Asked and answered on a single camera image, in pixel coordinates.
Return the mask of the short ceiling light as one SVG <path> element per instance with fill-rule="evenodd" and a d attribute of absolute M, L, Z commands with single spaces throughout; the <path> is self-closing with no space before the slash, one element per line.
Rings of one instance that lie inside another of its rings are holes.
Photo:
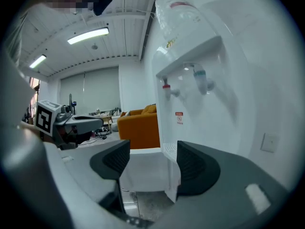
<path fill-rule="evenodd" d="M 34 69 L 37 67 L 41 62 L 43 62 L 46 59 L 46 55 L 42 54 L 40 57 L 38 57 L 29 67 L 31 69 Z"/>

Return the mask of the red dispenser tap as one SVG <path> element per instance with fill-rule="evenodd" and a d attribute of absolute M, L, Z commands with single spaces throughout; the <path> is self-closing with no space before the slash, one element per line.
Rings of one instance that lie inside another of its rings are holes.
<path fill-rule="evenodd" d="M 171 89 L 171 86 L 168 84 L 168 79 L 166 77 L 163 78 L 163 83 L 163 90 L 167 100 L 170 100 L 172 95 L 174 97 L 178 97 L 180 95 L 179 89 Z"/>

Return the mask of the white water dispenser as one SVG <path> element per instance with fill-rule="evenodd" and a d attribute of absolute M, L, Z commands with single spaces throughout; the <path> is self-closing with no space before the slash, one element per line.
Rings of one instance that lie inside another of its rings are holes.
<path fill-rule="evenodd" d="M 193 70 L 184 62 L 203 66 L 215 87 L 201 95 Z M 186 141 L 234 153 L 240 143 L 240 105 L 233 72 L 244 63 L 240 47 L 232 37 L 213 36 L 191 44 L 163 43 L 152 58 L 154 102 L 160 138 L 159 148 L 132 149 L 121 176 L 124 190 L 163 191 L 172 200 L 181 182 L 177 143 Z M 178 97 L 165 97 L 163 78 Z"/>

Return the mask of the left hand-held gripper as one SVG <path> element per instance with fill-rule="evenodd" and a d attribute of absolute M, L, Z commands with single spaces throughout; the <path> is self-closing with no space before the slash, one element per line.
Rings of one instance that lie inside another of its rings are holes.
<path fill-rule="evenodd" d="M 37 103 L 34 126 L 42 141 L 67 150 L 90 140 L 92 131 L 103 126 L 103 120 L 91 115 L 74 115 L 67 105 L 41 100 Z"/>

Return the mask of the green dispenser tap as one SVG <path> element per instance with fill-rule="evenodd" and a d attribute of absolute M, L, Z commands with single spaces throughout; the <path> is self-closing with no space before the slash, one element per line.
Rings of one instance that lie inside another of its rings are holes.
<path fill-rule="evenodd" d="M 203 66 L 195 62 L 184 62 L 183 67 L 193 70 L 193 76 L 201 95 L 207 95 L 215 87 L 215 82 L 211 78 L 207 78 L 206 71 Z"/>

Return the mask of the white wall socket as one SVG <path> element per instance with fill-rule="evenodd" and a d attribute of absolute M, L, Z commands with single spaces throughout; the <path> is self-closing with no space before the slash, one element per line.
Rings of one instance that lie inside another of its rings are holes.
<path fill-rule="evenodd" d="M 277 150 L 279 137 L 274 134 L 264 133 L 260 150 L 274 153 Z"/>

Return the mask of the orange sofa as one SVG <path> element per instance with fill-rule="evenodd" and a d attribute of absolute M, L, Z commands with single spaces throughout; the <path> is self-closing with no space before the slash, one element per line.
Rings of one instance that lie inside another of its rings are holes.
<path fill-rule="evenodd" d="M 130 141 L 130 149 L 159 148 L 160 138 L 155 104 L 123 112 L 117 119 L 119 137 Z"/>

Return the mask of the grey window blind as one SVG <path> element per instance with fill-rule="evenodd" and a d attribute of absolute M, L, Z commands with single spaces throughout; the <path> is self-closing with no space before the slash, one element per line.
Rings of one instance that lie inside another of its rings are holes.
<path fill-rule="evenodd" d="M 69 104 L 69 96 L 76 102 L 75 113 L 87 115 L 110 111 L 121 106 L 119 68 L 84 72 L 61 79 L 59 103 Z"/>

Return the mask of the long ceiling light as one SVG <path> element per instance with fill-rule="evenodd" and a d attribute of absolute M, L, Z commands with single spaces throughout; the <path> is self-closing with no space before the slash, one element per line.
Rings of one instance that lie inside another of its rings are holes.
<path fill-rule="evenodd" d="M 81 42 L 83 40 L 87 40 L 90 38 L 98 37 L 98 36 L 104 36 L 109 34 L 109 29 L 107 27 L 92 30 L 86 33 L 82 33 L 80 35 L 74 36 L 67 40 L 68 44 L 72 45 L 78 42 Z"/>

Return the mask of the person's left forearm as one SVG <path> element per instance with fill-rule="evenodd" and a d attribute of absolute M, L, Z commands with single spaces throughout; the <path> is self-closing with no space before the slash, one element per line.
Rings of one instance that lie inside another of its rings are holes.
<path fill-rule="evenodd" d="M 40 130 L 38 130 L 34 125 L 30 125 L 24 121 L 21 121 L 19 124 L 19 127 L 22 129 L 30 130 L 32 133 L 34 133 L 38 138 L 41 137 Z"/>

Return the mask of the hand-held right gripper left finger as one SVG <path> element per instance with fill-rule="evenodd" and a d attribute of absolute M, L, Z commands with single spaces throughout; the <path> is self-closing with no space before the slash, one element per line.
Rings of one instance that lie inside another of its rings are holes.
<path fill-rule="evenodd" d="M 104 180 L 115 182 L 114 189 L 107 192 L 98 204 L 109 211 L 124 213 L 120 177 L 130 160 L 130 141 L 124 140 L 119 144 L 101 151 L 90 158 L 90 167 Z"/>

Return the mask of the round wooden coffee table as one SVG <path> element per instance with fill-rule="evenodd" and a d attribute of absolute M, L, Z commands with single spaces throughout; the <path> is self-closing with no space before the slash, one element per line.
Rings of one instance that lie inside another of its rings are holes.
<path fill-rule="evenodd" d="M 111 129 L 111 124 L 113 123 L 112 115 L 105 115 L 105 116 L 95 115 L 94 117 L 102 119 L 103 122 L 107 124 L 108 128 Z"/>

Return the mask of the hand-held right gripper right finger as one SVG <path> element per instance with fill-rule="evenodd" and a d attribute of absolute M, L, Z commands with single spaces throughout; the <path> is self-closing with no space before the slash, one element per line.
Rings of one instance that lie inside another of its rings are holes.
<path fill-rule="evenodd" d="M 178 141 L 176 203 L 152 229 L 262 229 L 288 192 L 242 156 Z"/>

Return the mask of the clear water bottle red label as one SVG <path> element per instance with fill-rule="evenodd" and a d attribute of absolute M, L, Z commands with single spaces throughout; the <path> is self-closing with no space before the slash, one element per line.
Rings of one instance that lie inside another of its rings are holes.
<path fill-rule="evenodd" d="M 203 17 L 191 0 L 155 0 L 155 8 L 155 15 L 165 39 L 176 34 L 183 26 L 199 22 Z"/>

